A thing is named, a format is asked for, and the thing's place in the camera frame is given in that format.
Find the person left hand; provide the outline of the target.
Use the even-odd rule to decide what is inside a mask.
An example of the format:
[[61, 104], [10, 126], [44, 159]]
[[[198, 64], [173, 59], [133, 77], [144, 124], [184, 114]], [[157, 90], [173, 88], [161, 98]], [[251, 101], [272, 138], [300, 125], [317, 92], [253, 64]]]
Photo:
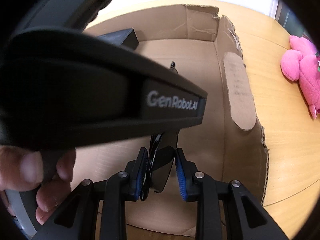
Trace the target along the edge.
[[[76, 150], [68, 150], [56, 164], [56, 174], [43, 184], [36, 194], [35, 217], [41, 225], [53, 214], [71, 192]], [[1, 201], [10, 215], [14, 211], [5, 190], [31, 191], [43, 181], [43, 161], [40, 152], [13, 146], [1, 146]]]

